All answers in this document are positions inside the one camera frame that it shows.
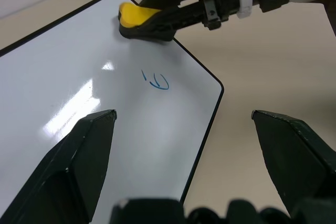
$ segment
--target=whiteboard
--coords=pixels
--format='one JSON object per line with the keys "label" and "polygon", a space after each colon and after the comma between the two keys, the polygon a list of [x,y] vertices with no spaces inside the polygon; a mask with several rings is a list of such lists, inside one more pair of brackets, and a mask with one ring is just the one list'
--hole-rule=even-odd
{"label": "whiteboard", "polygon": [[223,85],[177,41],[128,40],[94,0],[0,52],[0,214],[88,113],[116,109],[93,223],[125,197],[184,199]]}

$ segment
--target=black whiteboard border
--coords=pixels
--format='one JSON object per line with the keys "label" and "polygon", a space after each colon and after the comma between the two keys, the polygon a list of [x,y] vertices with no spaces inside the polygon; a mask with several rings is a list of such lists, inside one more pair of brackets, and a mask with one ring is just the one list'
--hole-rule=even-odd
{"label": "black whiteboard border", "polygon": [[[55,20],[54,22],[42,27],[41,29],[38,29],[37,31],[27,35],[26,37],[18,40],[17,42],[14,42],[13,44],[3,48],[0,50],[0,57],[11,52],[12,50],[22,46],[23,44],[29,42],[30,40],[36,38],[37,36],[43,34],[44,32],[52,29],[53,27],[59,25],[60,23],[66,21],[67,19],[75,16],[76,14],[80,13],[81,11],[87,9],[88,7],[96,4],[97,2],[99,2],[101,0],[92,0],[88,3],[86,3],[85,5],[79,7],[78,9],[72,11],[71,13],[68,13],[67,15]],[[216,106],[215,106],[215,109],[214,109],[214,112],[211,116],[211,119],[210,119],[210,122],[209,122],[209,125],[206,129],[206,132],[205,132],[205,135],[204,135],[204,138],[202,140],[202,143],[201,143],[201,146],[198,150],[198,153],[196,155],[196,159],[195,159],[195,162],[193,164],[193,167],[191,169],[191,172],[189,174],[189,177],[188,177],[188,180],[187,180],[187,183],[184,187],[184,190],[183,190],[183,193],[182,193],[182,196],[181,196],[181,199],[180,199],[180,202],[183,203],[186,196],[187,196],[187,193],[188,193],[188,190],[189,190],[189,187],[190,187],[190,184],[191,184],[191,181],[193,179],[193,176],[195,174],[195,171],[196,171],[196,168],[197,168],[197,165],[198,165],[198,161],[200,161],[200,157],[201,157],[201,154],[202,154],[202,151],[203,151],[203,148],[204,148],[204,145],[205,145],[205,142],[206,142],[206,139],[209,135],[209,132],[210,132],[210,129],[211,129],[211,126],[214,122],[214,119],[215,119],[215,115],[217,113],[217,110],[218,110],[218,107],[219,107],[219,104],[222,100],[222,97],[223,97],[223,94],[224,94],[224,86],[223,84],[221,83],[221,81],[216,77],[214,76],[213,73],[210,72],[210,70],[208,70],[195,56],[193,56],[180,42],[178,42],[175,38],[174,38],[174,41],[183,49],[185,50],[199,65],[201,65],[201,67],[203,67],[219,84],[220,84],[220,87],[221,87],[221,93],[219,94],[219,97],[218,97],[218,100],[217,100],[217,103],[216,103]]]}

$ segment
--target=yellow eraser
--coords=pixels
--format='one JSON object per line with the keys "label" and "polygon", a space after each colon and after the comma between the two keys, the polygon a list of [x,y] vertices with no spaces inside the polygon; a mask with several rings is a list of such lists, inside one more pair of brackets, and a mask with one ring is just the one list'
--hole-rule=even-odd
{"label": "yellow eraser", "polygon": [[161,10],[140,7],[132,3],[122,3],[119,6],[120,24],[125,28],[142,25],[146,20]]}

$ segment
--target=table surface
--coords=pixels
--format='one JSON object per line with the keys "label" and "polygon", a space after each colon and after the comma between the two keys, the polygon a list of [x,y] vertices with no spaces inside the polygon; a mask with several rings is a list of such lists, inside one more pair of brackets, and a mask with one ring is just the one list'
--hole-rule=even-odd
{"label": "table surface", "polygon": [[[0,20],[0,48],[91,0],[47,0]],[[252,110],[306,121],[336,150],[336,41],[320,4],[288,4],[262,14],[230,17],[221,29],[202,24],[176,38],[225,87],[215,121],[185,200],[220,215],[233,198],[257,208],[285,209],[267,173]]]}

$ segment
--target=beige table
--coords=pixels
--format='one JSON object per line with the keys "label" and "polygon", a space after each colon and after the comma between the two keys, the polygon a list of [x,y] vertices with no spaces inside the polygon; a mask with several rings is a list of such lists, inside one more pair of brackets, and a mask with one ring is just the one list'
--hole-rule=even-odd
{"label": "beige table", "polygon": [[[47,0],[0,20],[0,48],[89,1]],[[185,208],[223,215],[231,199],[246,198],[258,208],[284,209],[250,114],[303,119],[336,150],[336,39],[323,6],[289,4],[266,14],[256,7],[252,17],[233,16],[219,30],[198,24],[176,37],[225,87]]]}

